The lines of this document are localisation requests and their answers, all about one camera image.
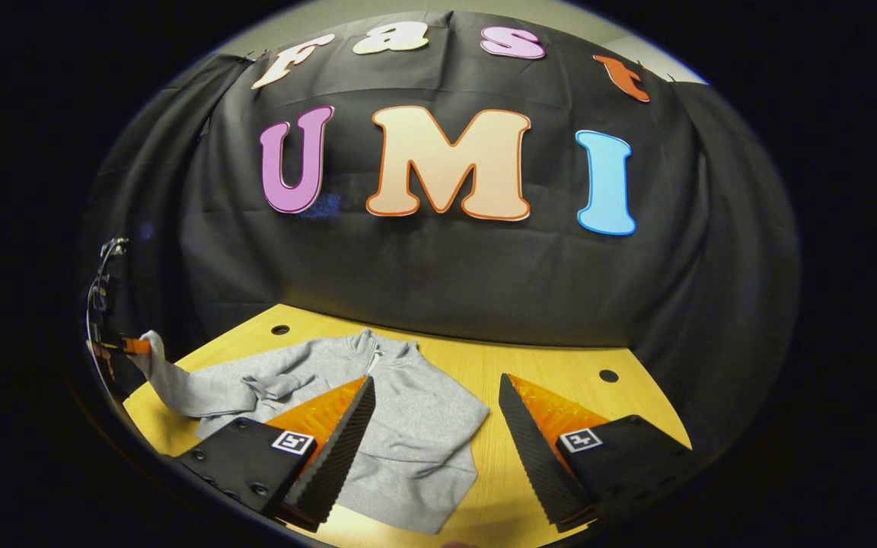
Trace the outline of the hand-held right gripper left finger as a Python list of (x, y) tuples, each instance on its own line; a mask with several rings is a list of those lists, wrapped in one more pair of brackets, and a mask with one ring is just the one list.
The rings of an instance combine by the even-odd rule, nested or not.
[(240, 416), (173, 465), (267, 519), (314, 533), (343, 489), (375, 405), (375, 382), (365, 375), (269, 421)]

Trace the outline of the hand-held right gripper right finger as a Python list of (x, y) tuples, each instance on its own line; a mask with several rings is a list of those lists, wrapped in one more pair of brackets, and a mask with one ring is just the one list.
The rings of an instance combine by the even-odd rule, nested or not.
[(503, 374), (499, 406), (527, 479), (560, 533), (626, 520), (677, 486), (688, 445), (639, 414), (605, 419), (535, 383)]

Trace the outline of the grey sweatshirt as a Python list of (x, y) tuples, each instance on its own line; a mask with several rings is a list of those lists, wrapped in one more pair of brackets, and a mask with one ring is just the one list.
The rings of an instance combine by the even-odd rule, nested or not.
[(362, 330), (188, 372), (157, 332), (133, 356), (161, 402), (198, 419), (206, 439), (235, 419), (275, 419), (358, 378), (375, 382), (375, 412), (337, 503), (393, 527), (437, 534), (477, 478), (470, 441), (490, 409), (429, 364), (414, 341)]

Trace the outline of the black backdrop cloth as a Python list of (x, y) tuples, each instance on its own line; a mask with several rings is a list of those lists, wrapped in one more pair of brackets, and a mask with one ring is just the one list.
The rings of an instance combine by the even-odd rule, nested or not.
[(789, 194), (706, 82), (550, 27), (405, 11), (215, 51), (164, 84), (88, 194), (113, 323), (178, 355), (282, 303), (452, 339), (627, 347), (700, 452), (780, 372), (802, 281)]

